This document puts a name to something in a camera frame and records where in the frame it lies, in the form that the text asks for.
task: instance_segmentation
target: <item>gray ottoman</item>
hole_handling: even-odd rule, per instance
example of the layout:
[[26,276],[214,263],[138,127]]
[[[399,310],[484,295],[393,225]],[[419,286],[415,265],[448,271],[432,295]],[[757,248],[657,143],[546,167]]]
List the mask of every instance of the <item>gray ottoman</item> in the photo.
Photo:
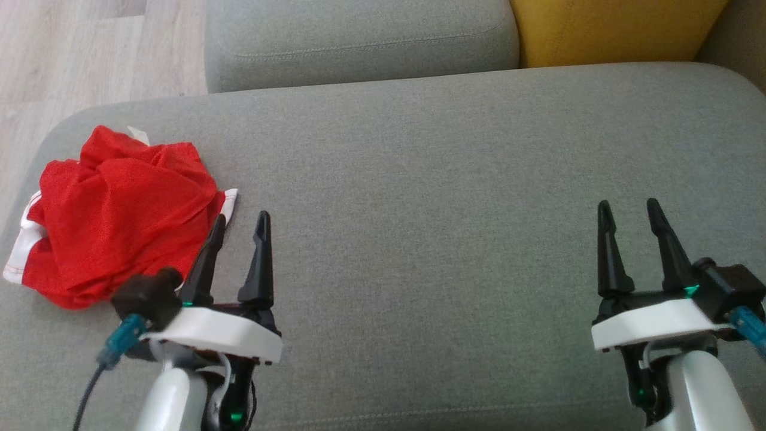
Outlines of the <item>gray ottoman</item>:
[[205,38],[211,93],[519,63],[508,0],[215,0]]
[[[718,67],[527,69],[89,109],[46,138],[22,195],[97,124],[190,140],[221,188],[239,187],[219,301],[236,297],[258,211],[271,211],[285,349],[256,372],[254,429],[640,429],[620,355],[591,344],[601,199],[639,289],[662,280],[648,196],[692,259],[766,278],[766,97]],[[4,283],[2,428],[66,429],[116,324],[106,305],[63,311]],[[747,344],[721,350],[766,426],[766,364]],[[83,429],[131,429],[158,372],[124,360],[105,374]]]

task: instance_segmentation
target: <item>green led indicator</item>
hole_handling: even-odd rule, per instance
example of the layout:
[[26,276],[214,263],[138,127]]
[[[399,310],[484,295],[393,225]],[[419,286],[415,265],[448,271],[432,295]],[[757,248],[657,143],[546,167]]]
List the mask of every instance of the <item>green led indicator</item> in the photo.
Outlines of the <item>green led indicator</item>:
[[697,292],[697,289],[699,289],[699,285],[689,286],[688,288],[684,288],[683,290],[686,291],[686,297],[691,298]]

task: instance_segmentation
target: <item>blue connector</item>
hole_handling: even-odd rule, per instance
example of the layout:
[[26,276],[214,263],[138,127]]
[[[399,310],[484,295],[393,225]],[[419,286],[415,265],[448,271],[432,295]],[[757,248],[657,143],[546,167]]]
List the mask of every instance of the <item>blue connector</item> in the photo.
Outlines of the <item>blue connector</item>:
[[732,310],[729,318],[734,328],[753,343],[758,354],[766,360],[766,325],[745,306]]
[[138,314],[131,314],[106,339],[106,346],[98,353],[96,361],[107,370],[112,370],[119,359],[131,347],[139,342],[139,337],[146,332],[146,319]]

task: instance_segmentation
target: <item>black cable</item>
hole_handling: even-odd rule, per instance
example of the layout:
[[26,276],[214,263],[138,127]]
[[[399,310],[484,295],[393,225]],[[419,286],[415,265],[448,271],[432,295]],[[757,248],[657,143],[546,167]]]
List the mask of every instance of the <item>black cable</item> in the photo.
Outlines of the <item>black cable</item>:
[[101,377],[101,373],[103,373],[105,369],[106,364],[99,364],[96,372],[93,373],[93,377],[90,378],[88,387],[85,388],[85,393],[83,393],[83,397],[80,400],[80,405],[77,407],[77,415],[74,417],[74,425],[72,425],[72,431],[78,431],[80,429],[80,422],[83,421],[83,414],[85,413],[85,406],[88,404],[90,393],[93,392],[93,388],[96,386],[96,382],[98,381],[99,377]]
[[255,409],[258,406],[258,399],[255,397],[255,382],[252,380],[250,381],[250,396],[253,398],[253,407],[250,409],[250,417],[247,418],[247,423],[244,425],[244,431],[248,431],[253,425]]

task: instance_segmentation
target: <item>crumpled red shirt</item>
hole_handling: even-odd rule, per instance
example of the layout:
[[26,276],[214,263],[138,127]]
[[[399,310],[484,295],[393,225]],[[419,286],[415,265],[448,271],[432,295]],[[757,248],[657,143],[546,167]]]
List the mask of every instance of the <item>crumpled red shirt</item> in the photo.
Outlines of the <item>crumpled red shirt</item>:
[[147,146],[98,126],[80,161],[50,162],[28,219],[47,230],[22,284],[63,308],[106,300],[131,275],[184,276],[221,212],[224,192],[192,143]]

